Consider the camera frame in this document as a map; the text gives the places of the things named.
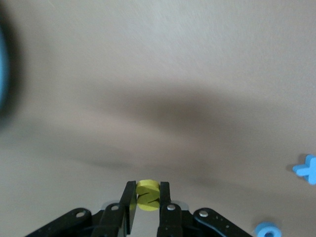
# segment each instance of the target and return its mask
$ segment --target blurry blue object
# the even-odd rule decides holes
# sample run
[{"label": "blurry blue object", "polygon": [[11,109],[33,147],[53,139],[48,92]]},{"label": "blurry blue object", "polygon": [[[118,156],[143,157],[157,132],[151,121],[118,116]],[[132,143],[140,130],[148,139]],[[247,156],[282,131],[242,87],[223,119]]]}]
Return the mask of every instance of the blurry blue object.
[{"label": "blurry blue object", "polygon": [[9,63],[4,37],[0,30],[0,109],[7,96]]},{"label": "blurry blue object", "polygon": [[303,176],[311,185],[316,184],[316,157],[314,155],[307,155],[305,164],[296,165],[293,171],[297,176]]},{"label": "blurry blue object", "polygon": [[255,229],[257,237],[281,237],[282,232],[272,222],[262,222]]}]

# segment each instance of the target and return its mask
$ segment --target gray surface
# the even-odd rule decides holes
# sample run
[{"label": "gray surface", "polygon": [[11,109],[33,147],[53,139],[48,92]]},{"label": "gray surface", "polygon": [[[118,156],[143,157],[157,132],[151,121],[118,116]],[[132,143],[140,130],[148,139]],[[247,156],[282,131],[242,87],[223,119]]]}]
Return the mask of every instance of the gray surface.
[{"label": "gray surface", "polygon": [[[0,236],[96,212],[128,180],[252,233],[315,235],[316,1],[1,1],[22,52],[0,134]],[[155,236],[138,211],[132,236]]]}]

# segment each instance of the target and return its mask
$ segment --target letter engraved on yellow object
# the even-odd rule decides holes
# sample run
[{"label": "letter engraved on yellow object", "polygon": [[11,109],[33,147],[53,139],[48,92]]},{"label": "letter engraved on yellow object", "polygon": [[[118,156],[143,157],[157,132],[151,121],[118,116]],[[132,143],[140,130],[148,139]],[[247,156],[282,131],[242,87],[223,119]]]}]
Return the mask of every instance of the letter engraved on yellow object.
[{"label": "letter engraved on yellow object", "polygon": [[159,209],[159,183],[155,180],[141,180],[136,185],[137,204],[144,211]]}]

